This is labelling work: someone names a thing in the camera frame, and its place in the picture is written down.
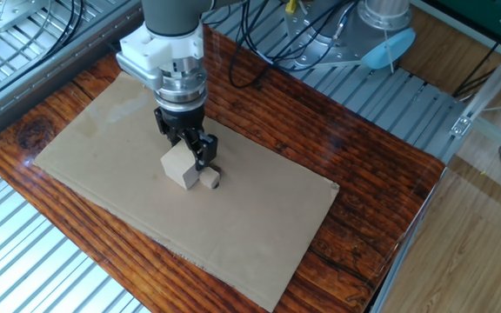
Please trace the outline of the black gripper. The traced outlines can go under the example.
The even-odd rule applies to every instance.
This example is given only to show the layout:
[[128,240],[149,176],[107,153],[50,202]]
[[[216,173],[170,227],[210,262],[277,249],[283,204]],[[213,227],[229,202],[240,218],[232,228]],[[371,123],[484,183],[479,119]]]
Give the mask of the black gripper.
[[195,157],[195,168],[201,171],[210,166],[217,156],[218,139],[204,132],[204,107],[194,110],[172,111],[162,107],[154,110],[160,133],[167,137],[174,147],[183,138]]

